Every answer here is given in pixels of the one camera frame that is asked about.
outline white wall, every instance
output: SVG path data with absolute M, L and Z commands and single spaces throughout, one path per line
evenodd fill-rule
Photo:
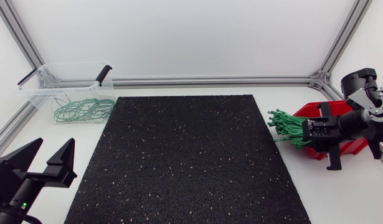
M 0 129 L 26 102 L 17 83 L 32 70 L 0 17 Z
M 46 63 L 116 77 L 307 76 L 354 0 L 12 0 Z
M 333 85 L 341 91 L 341 79 L 362 68 L 374 68 L 383 86 L 383 0 L 373 0 L 359 28 L 333 70 Z

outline red plastic bin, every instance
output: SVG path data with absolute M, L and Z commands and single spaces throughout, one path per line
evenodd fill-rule
M 317 105 L 320 103 L 321 102 L 308 103 L 307 105 L 304 105 L 304 107 L 302 107 L 298 112 L 296 112 L 294 116 L 303 116 L 307 118 L 320 117 L 320 110 L 317 108 Z M 329 101 L 327 103 L 329 103 L 329 106 L 331 108 L 331 114 L 333 116 L 342 115 L 352 110 L 352 108 L 349 105 L 347 105 L 344 100 Z M 357 155 L 367 145 L 368 143 L 364 138 L 342 143 L 339 145 L 341 149 L 340 156 L 348 153 L 353 153 L 354 155 Z M 305 149 L 312 158 L 317 159 L 319 161 L 327 157 L 327 153 L 318 153 L 311 147 L 305 147 Z

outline clear plastic bin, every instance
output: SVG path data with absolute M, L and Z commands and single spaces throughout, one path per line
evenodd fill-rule
M 38 109 L 51 105 L 55 123 L 105 123 L 116 97 L 104 62 L 42 65 L 19 83 Z

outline plastic bin handle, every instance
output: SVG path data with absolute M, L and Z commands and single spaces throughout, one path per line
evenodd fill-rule
M 28 79 L 34 75 L 34 72 L 36 70 L 37 68 L 33 69 L 28 75 L 26 75 L 21 81 L 19 81 L 17 85 L 22 86 L 24 82 L 28 81 Z
M 100 82 L 100 86 L 102 85 L 102 82 L 104 80 L 104 78 L 106 77 L 106 75 L 108 74 L 108 72 L 112 69 L 111 66 L 109 65 L 105 65 L 103 70 L 100 72 L 100 74 L 98 74 L 97 78 L 96 78 L 96 81 Z

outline speckled rubber mat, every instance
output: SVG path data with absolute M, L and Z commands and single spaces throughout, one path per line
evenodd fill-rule
M 65 222 L 310 223 L 252 95 L 119 98 Z

